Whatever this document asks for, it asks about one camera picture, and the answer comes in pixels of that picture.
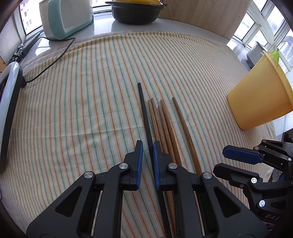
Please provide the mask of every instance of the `striped tablecloth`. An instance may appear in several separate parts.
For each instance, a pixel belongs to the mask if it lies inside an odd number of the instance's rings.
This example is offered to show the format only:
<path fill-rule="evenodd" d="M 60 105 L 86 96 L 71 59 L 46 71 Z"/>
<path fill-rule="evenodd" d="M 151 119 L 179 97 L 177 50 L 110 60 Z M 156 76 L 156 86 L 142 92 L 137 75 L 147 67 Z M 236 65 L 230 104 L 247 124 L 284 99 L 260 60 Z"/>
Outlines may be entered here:
<path fill-rule="evenodd" d="M 55 58 L 26 74 L 34 78 Z M 225 45 L 181 33 L 127 33 L 69 50 L 40 78 L 20 91 L 8 166 L 0 176 L 3 203 L 25 231 L 85 171 L 107 171 L 144 142 L 140 190 L 125 192 L 121 237 L 160 237 L 162 222 L 147 148 L 137 83 L 146 99 L 164 98 L 174 123 L 182 165 L 194 172 L 172 103 L 175 96 L 203 171 L 227 163 L 258 172 L 272 168 L 227 160 L 228 144 L 252 148 L 275 139 L 272 123 L 242 131 L 226 96 L 246 74 Z M 245 204 L 241 190 L 224 184 Z"/>

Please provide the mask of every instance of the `green object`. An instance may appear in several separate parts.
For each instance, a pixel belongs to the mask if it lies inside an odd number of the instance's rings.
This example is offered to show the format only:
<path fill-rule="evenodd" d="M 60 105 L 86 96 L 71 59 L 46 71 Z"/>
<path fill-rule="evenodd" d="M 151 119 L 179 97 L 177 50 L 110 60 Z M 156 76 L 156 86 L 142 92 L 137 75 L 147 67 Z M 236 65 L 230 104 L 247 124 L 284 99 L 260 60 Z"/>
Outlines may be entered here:
<path fill-rule="evenodd" d="M 274 56 L 274 59 L 279 62 L 279 51 L 278 50 L 273 50 L 272 55 Z"/>

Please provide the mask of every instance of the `yellow bowl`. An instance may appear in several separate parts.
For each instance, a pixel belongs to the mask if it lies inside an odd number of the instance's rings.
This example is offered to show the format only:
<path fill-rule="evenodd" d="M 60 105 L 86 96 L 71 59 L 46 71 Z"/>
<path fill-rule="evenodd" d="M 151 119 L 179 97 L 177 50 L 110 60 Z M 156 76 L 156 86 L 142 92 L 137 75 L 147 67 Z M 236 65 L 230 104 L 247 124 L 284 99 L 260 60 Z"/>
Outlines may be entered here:
<path fill-rule="evenodd" d="M 115 2 L 138 3 L 148 5 L 160 5 L 160 0 L 113 0 Z"/>

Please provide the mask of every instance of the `power cord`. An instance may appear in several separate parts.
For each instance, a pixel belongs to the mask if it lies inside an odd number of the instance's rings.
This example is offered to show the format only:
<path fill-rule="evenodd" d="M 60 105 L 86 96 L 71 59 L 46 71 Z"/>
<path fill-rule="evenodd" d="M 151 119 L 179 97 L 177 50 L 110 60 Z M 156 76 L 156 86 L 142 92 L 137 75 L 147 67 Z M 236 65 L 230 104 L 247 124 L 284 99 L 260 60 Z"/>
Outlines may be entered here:
<path fill-rule="evenodd" d="M 34 81 L 34 80 L 36 80 L 38 77 L 40 77 L 46 70 L 48 70 L 53 64 L 55 64 L 65 53 L 66 53 L 66 51 L 69 49 L 69 47 L 73 44 L 73 42 L 75 41 L 75 39 L 76 38 L 70 38 L 70 39 L 65 39 L 65 40 L 52 40 L 52 39 L 49 39 L 49 38 L 47 38 L 47 37 L 44 37 L 44 36 L 41 36 L 41 37 L 39 37 L 38 38 L 38 40 L 39 39 L 41 39 L 41 38 L 44 38 L 44 39 L 47 39 L 47 40 L 50 40 L 50 41 L 59 41 L 59 42 L 61 42 L 61 41 L 68 41 L 68 40 L 71 40 L 71 42 L 70 42 L 70 44 L 67 46 L 67 48 L 66 48 L 66 50 L 52 63 L 52 64 L 50 64 L 47 68 L 45 68 L 42 72 L 40 72 L 35 78 L 33 78 L 32 80 L 29 80 L 29 81 L 24 81 L 23 80 L 23 83 L 25 83 L 25 84 L 27 84 L 27 83 L 31 83 L 32 81 Z"/>

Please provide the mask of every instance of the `wooden panel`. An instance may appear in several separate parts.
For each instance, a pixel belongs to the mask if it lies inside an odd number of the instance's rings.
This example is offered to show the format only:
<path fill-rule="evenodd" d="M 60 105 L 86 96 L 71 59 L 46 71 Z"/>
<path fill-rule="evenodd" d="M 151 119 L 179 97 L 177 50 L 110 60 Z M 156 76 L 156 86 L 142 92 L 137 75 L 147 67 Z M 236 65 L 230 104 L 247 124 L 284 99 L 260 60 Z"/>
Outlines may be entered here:
<path fill-rule="evenodd" d="M 164 0 L 159 17 L 185 22 L 231 39 L 252 0 Z"/>
<path fill-rule="evenodd" d="M 2 58 L 0 57 L 0 72 L 3 72 L 3 70 L 6 68 L 6 64 L 4 63 L 4 61 L 2 60 Z"/>

